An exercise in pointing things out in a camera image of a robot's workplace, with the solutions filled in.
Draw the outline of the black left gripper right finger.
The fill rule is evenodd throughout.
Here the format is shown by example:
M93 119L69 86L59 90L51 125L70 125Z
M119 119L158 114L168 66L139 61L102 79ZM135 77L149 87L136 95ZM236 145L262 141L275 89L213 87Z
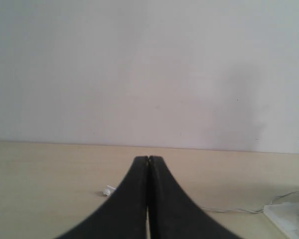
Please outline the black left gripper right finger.
M160 156L149 157L149 231L152 239L239 238L191 200Z

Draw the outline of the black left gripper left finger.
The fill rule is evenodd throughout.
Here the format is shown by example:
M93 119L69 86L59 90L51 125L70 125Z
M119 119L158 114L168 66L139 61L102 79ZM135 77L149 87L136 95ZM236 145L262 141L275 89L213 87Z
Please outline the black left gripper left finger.
M109 198L59 239L145 239L149 158L134 158L124 179Z

